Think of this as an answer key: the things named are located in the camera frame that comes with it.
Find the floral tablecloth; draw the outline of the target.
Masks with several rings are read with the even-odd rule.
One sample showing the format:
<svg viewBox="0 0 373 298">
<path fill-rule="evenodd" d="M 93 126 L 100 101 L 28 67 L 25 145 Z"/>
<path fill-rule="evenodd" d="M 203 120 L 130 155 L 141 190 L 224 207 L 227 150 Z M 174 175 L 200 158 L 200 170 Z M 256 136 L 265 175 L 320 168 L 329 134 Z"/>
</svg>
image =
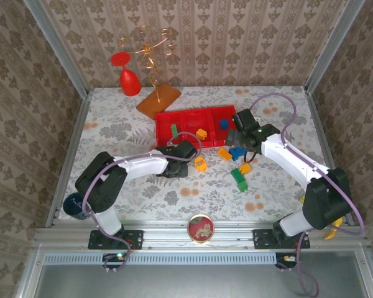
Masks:
<svg viewBox="0 0 373 298">
<path fill-rule="evenodd" d="M 95 89 L 82 113 L 80 139 L 73 143 L 75 159 L 66 194 L 76 191 L 75 181 L 100 152 L 113 156 L 145 153 L 156 146 L 154 122 L 136 107 L 149 93 L 126 97 L 118 88 Z M 261 124 L 286 129 L 286 138 L 315 161 L 325 164 L 321 133 L 311 103 L 301 86 L 184 87 L 170 109 L 183 110 L 232 105 L 237 111 L 251 108 Z M 168 179 L 154 175 L 126 182 L 115 203 L 124 222 L 186 222 L 206 214 L 213 220 L 276 221 L 300 207 L 304 190 L 280 166 L 261 155 L 251 163 L 248 188 L 241 192 L 231 171 L 242 161 L 224 161 L 215 148 L 204 149 L 208 164 L 204 172 L 193 165 L 186 178 Z"/>
</svg>

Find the red three-compartment tray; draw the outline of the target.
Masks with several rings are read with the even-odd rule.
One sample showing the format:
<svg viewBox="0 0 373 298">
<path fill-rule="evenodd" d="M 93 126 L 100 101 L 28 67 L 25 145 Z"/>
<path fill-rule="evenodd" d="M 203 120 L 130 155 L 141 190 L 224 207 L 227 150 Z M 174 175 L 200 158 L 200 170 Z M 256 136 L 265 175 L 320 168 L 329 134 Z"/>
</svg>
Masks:
<svg viewBox="0 0 373 298">
<path fill-rule="evenodd" d="M 235 113 L 233 105 L 159 113 L 155 117 L 156 143 L 160 147 L 166 146 L 173 137 L 170 126 L 176 124 L 178 132 L 196 133 L 198 129 L 207 131 L 208 137 L 202 141 L 205 148 L 224 146 L 228 130 L 236 128 L 232 120 Z M 227 130 L 221 130 L 221 119 L 228 121 Z"/>
</svg>

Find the round tin lid floral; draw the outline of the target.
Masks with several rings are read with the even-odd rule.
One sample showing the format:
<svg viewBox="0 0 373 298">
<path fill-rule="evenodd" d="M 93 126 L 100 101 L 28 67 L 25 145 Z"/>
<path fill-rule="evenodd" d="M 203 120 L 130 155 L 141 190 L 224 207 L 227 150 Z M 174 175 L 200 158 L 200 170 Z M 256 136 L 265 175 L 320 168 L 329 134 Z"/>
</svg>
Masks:
<svg viewBox="0 0 373 298">
<path fill-rule="evenodd" d="M 214 223 L 206 214 L 196 214 L 188 222 L 188 236 L 195 243 L 206 243 L 214 234 Z"/>
</svg>

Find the red plastic wine glass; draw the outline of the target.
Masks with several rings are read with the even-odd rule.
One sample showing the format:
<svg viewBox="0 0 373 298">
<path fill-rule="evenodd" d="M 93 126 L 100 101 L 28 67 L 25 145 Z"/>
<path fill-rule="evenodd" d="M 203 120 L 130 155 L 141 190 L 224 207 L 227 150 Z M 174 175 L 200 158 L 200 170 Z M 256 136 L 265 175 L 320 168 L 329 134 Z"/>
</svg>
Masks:
<svg viewBox="0 0 373 298">
<path fill-rule="evenodd" d="M 113 66 L 121 67 L 119 75 L 119 84 L 126 96 L 136 96 L 140 93 L 142 86 L 137 75 L 126 66 L 131 60 L 131 55 L 126 52 L 115 53 L 111 57 Z"/>
</svg>

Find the dark blue round object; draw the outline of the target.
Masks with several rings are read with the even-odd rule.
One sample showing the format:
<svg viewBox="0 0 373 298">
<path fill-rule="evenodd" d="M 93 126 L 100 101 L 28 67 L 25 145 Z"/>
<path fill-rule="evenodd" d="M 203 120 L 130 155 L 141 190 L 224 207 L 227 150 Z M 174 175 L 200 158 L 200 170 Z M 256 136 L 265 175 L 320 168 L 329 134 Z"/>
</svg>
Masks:
<svg viewBox="0 0 373 298">
<path fill-rule="evenodd" d="M 86 220 L 89 214 L 82 210 L 83 196 L 79 192 L 74 192 L 67 196 L 63 201 L 63 211 L 77 220 Z"/>
</svg>

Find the black connector box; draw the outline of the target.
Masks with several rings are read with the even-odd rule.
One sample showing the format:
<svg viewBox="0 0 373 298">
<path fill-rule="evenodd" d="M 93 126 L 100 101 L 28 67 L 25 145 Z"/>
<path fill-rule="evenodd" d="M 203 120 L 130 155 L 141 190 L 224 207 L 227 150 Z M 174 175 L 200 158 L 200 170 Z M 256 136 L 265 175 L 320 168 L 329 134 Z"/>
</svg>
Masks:
<svg viewBox="0 0 373 298">
<path fill-rule="evenodd" d="M 295 253 L 276 253 L 276 264 L 278 269 L 295 268 L 297 265 Z"/>
<path fill-rule="evenodd" d="M 116 272 L 118 269 L 124 266 L 128 257 L 127 252 L 104 254 L 102 257 L 103 268 L 106 270 L 106 272 Z"/>
</svg>

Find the grey metal panel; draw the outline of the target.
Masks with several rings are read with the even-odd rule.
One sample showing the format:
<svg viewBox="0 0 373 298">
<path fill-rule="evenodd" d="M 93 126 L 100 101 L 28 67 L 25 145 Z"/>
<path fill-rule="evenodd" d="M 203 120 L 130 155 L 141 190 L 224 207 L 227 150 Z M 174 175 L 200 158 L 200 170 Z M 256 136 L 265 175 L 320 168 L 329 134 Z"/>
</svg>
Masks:
<svg viewBox="0 0 373 298">
<path fill-rule="evenodd" d="M 373 298 L 354 253 L 304 253 L 302 275 L 318 298 Z M 295 271 L 274 265 L 45 266 L 32 298 L 306 298 Z"/>
</svg>

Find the yellow banana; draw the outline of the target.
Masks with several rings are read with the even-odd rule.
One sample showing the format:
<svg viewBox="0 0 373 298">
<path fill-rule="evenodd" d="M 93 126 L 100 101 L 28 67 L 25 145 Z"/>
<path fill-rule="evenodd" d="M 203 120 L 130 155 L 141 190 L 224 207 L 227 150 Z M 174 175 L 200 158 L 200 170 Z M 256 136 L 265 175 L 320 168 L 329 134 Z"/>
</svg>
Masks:
<svg viewBox="0 0 373 298">
<path fill-rule="evenodd" d="M 299 201 L 303 204 L 304 201 L 305 201 L 305 195 L 302 195 L 301 198 L 299 199 Z M 335 220 L 332 223 L 332 226 L 340 227 L 342 223 L 343 223 L 343 218 L 341 217 L 338 220 Z M 325 240 L 330 240 L 330 239 L 334 238 L 336 236 L 337 231 L 338 231 L 337 229 L 331 228 L 330 231 L 324 236 L 324 239 Z"/>
</svg>

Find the aluminium front rail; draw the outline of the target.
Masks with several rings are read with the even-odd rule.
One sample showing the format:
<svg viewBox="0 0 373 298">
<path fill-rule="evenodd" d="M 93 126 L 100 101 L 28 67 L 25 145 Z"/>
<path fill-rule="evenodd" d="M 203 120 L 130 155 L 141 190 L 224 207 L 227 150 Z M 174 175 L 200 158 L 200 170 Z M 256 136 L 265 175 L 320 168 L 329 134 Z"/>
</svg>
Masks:
<svg viewBox="0 0 373 298">
<path fill-rule="evenodd" d="M 253 250 L 252 231 L 271 228 L 266 221 L 219 221 L 214 224 L 214 235 L 209 242 L 198 244 L 187 233 L 187 221 L 128 220 L 129 230 L 143 230 L 144 251 L 242 251 Z M 87 251 L 90 232 L 96 228 L 92 220 L 55 220 L 48 228 L 38 228 L 32 242 L 33 249 L 47 251 Z M 325 240 L 326 230 L 308 233 L 309 252 L 367 251 L 371 247 L 366 236 L 352 236 L 338 232 L 333 239 Z"/>
</svg>

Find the aluminium side rail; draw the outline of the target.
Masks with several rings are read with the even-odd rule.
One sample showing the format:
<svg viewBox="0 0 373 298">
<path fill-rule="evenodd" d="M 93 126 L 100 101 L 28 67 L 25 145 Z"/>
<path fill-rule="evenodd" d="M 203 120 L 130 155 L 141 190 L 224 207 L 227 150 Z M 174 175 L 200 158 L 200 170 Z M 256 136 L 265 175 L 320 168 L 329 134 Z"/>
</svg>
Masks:
<svg viewBox="0 0 373 298">
<path fill-rule="evenodd" d="M 306 93 L 306 98 L 308 106 L 310 108 L 311 117 L 315 125 L 318 140 L 320 142 L 322 154 L 325 159 L 325 165 L 329 169 L 335 169 L 333 157 L 331 156 L 329 145 L 313 97 L 312 95 Z M 352 221 L 352 215 L 350 214 L 352 212 L 351 206 L 348 204 L 345 198 L 338 192 L 338 190 L 335 189 L 327 180 L 327 178 L 330 179 L 330 177 L 328 176 L 328 170 L 325 169 L 324 172 L 325 177 L 322 177 L 322 175 L 320 175 L 320 177 L 317 179 L 317 182 L 314 182 L 312 187 L 308 187 L 308 192 L 315 193 L 315 197 L 317 198 L 319 198 L 320 194 L 323 194 L 324 198 L 320 199 L 319 204 L 327 203 L 329 207 L 336 208 L 335 211 L 328 212 L 331 219 L 335 219 L 335 215 L 343 215 L 346 217 L 346 222 L 348 225 L 354 225 Z"/>
<path fill-rule="evenodd" d="M 50 228 L 53 225 L 55 214 L 61 209 L 62 201 L 65 197 L 65 193 L 70 179 L 71 170 L 75 160 L 75 156 L 80 142 L 80 137 L 83 131 L 83 127 L 86 122 L 86 117 L 89 112 L 90 103 L 93 97 L 93 92 L 90 92 L 86 99 L 82 100 L 78 117 L 75 122 L 73 133 L 69 142 L 67 154 L 62 166 L 60 177 L 56 186 L 55 193 L 53 195 L 53 201 L 50 208 L 50 212 L 47 217 L 45 228 Z"/>
</svg>

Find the aluminium frame post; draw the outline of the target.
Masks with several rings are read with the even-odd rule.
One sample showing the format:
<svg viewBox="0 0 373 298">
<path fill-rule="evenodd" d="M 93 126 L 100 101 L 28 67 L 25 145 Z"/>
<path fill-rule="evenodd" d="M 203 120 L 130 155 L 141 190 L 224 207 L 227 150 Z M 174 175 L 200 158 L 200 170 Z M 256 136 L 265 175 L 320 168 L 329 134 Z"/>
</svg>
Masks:
<svg viewBox="0 0 373 298">
<path fill-rule="evenodd" d="M 42 5 L 41 0 L 24 0 L 27 8 L 34 17 L 37 25 L 40 27 L 43 35 L 50 44 L 52 50 L 57 56 L 60 64 L 66 71 L 69 79 L 73 86 L 77 90 L 81 100 L 84 101 L 88 97 L 89 87 L 84 82 L 76 64 L 69 51 L 67 50 L 65 43 L 61 40 L 58 30 L 55 28 L 53 22 L 50 20 L 46 10 Z"/>
<path fill-rule="evenodd" d="M 326 45 L 318 57 L 311 74 L 305 83 L 305 91 L 312 94 L 329 67 L 336 52 L 341 46 L 355 18 L 362 9 L 366 0 L 348 0 L 334 29 L 327 39 Z"/>
</svg>

